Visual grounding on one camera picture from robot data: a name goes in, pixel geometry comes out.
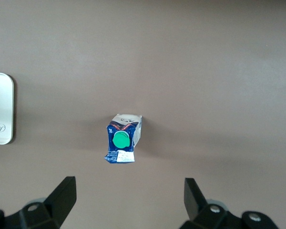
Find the green cap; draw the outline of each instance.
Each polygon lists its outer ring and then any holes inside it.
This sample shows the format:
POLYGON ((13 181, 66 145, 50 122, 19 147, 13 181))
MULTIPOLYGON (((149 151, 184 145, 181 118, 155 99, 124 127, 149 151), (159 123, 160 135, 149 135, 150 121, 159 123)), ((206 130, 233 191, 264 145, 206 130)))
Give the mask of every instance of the green cap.
POLYGON ((120 149, 130 146, 129 135, 125 131, 116 132, 113 136, 112 141, 113 141, 113 144, 120 149))

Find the beige tabletop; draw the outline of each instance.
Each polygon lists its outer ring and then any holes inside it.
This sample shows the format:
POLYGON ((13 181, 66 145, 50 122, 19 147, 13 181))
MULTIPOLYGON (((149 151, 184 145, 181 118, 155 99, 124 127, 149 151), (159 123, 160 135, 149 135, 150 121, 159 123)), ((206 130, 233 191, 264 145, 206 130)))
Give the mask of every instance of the beige tabletop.
POLYGON ((286 229, 286 1, 0 0, 15 136, 6 215, 76 176, 64 229, 177 229, 184 178, 286 229), (135 162, 104 160, 116 114, 143 116, 135 162))

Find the blue and white carton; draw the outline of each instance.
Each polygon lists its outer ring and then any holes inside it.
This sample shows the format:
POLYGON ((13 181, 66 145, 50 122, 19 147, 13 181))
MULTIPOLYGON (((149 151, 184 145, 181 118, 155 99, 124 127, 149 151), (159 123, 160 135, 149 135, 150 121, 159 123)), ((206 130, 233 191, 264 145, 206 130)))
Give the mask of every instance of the blue and white carton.
POLYGON ((134 162, 134 147, 141 137, 142 116, 117 114, 107 126, 109 163, 134 162))

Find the screw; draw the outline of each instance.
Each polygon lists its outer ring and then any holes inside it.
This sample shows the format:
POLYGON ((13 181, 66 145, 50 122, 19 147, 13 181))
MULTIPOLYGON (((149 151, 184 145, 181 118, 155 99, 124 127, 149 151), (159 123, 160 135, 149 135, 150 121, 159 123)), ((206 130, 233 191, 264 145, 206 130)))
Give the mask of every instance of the screw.
POLYGON ((37 208, 38 208, 38 205, 35 204, 35 205, 32 205, 32 206, 29 206, 28 211, 34 211, 34 210, 36 210, 37 208))
POLYGON ((212 206, 210 207, 210 210, 211 210, 212 212, 214 212, 214 213, 219 213, 219 212, 220 212, 219 207, 218 207, 218 206, 215 206, 215 205, 212 205, 212 206))
POLYGON ((258 216, 258 214, 255 214, 255 213, 250 213, 249 214, 249 218, 252 219, 255 222, 261 221, 261 218, 258 216))

